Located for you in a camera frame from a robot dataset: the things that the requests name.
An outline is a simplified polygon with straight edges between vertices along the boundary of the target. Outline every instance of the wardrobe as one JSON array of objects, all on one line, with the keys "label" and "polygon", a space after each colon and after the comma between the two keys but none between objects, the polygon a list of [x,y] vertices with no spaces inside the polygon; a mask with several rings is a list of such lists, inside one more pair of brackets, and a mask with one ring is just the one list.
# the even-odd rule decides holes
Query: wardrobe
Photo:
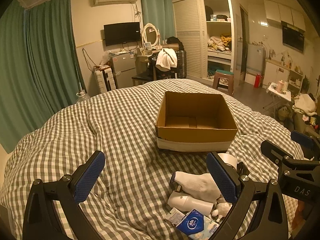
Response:
[{"label": "wardrobe", "polygon": [[[228,21],[211,21],[206,8],[215,15],[226,15]],[[238,0],[177,0],[173,2],[177,38],[187,52],[187,78],[213,84],[212,66],[234,73],[234,87],[239,85],[242,61],[242,22]],[[230,37],[231,49],[212,49],[212,36]]]}]

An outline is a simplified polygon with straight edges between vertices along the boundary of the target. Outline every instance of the sock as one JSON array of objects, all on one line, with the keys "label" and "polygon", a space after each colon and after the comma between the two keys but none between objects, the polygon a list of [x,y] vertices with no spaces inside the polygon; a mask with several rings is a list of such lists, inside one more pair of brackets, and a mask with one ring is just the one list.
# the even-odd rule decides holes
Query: sock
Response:
[{"label": "sock", "polygon": [[194,175],[176,171],[174,181],[181,185],[182,190],[196,199],[216,203],[220,197],[220,190],[210,173]]}]

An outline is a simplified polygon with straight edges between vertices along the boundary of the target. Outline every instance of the television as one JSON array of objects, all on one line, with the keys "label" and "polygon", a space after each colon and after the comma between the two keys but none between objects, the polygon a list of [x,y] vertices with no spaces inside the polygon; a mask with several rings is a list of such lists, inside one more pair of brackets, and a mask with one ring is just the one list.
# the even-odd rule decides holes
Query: television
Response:
[{"label": "television", "polygon": [[140,23],[115,23],[104,25],[106,46],[141,41]]},{"label": "television", "polygon": [[303,53],[304,35],[288,26],[282,26],[282,43]]}]

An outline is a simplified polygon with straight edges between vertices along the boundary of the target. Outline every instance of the small white table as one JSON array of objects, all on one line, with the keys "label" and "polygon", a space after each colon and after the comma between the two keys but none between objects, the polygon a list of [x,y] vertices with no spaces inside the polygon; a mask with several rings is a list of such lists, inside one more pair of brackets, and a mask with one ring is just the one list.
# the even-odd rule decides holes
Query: small white table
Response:
[{"label": "small white table", "polygon": [[276,83],[271,83],[271,85],[268,87],[268,91],[270,91],[272,94],[272,102],[270,104],[266,105],[265,107],[263,107],[263,109],[266,109],[267,106],[269,106],[267,108],[267,110],[270,109],[271,107],[273,107],[274,118],[276,118],[276,105],[279,103],[279,102],[277,102],[277,103],[275,102],[275,96],[278,96],[280,98],[285,99],[286,101],[291,102],[291,92],[289,90],[287,90],[285,92],[285,94],[279,93],[279,92],[277,92],[276,87],[277,87]]}]

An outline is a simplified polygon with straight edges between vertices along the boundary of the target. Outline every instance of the blue tissue package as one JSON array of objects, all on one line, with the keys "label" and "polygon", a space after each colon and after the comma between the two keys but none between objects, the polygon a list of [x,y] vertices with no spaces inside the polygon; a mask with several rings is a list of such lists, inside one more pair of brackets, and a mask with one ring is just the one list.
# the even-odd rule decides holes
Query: blue tissue package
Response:
[{"label": "blue tissue package", "polygon": [[177,225],[177,229],[194,240],[208,240],[219,224],[197,210],[192,210]]}]

